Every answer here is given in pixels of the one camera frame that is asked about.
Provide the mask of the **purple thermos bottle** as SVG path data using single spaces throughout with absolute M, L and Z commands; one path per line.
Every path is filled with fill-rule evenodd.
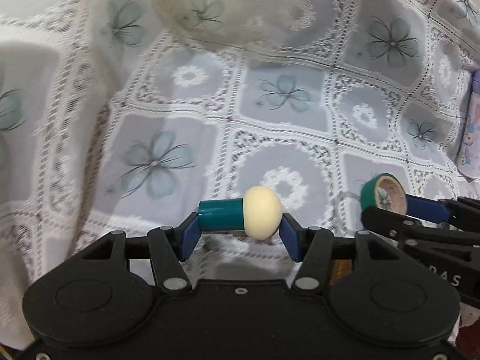
M 479 150 L 480 150 L 480 90 L 479 75 L 476 71 L 472 79 L 472 92 L 469 100 L 469 109 L 464 128 L 456 166 L 461 174 L 470 178 L 479 178 Z

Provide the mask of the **green washi tape roll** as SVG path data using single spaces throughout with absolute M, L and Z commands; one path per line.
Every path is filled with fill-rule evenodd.
M 404 188 L 389 173 L 381 173 L 367 181 L 360 191 L 360 206 L 364 211 L 369 207 L 406 215 L 408 202 Z

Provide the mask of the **white lace floral sofa cover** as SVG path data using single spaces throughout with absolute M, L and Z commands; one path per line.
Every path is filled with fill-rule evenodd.
M 392 174 L 478 197 L 456 159 L 479 0 L 1 0 L 1 344 L 35 280 L 111 231 L 263 185 L 352 236 Z

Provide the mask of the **teal cream mushroom toy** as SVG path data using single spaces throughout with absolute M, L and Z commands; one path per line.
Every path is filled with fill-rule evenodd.
M 244 231 L 250 238 L 270 238 L 281 222 L 283 207 L 269 187 L 257 185 L 241 198 L 201 201 L 199 227 L 204 232 Z

